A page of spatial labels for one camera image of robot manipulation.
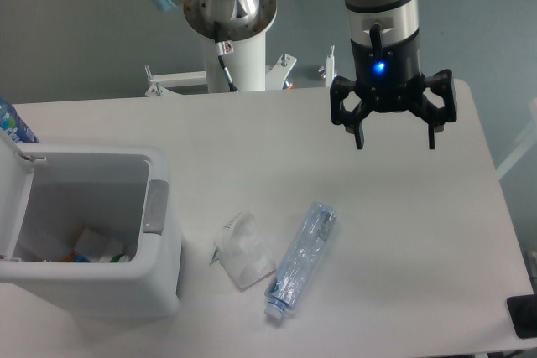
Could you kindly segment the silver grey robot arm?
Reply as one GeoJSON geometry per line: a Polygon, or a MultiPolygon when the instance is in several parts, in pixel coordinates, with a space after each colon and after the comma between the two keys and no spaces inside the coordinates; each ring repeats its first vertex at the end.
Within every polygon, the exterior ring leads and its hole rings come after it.
{"type": "MultiPolygon", "coordinates": [[[[182,7],[205,40],[212,92],[262,91],[265,52],[255,46],[276,17],[275,0],[152,0],[158,8],[182,7]]],[[[372,112],[411,112],[435,141],[457,119],[453,75],[425,76],[420,68],[418,0],[344,0],[356,77],[329,80],[331,120],[364,144],[363,120],[372,112]]]]}

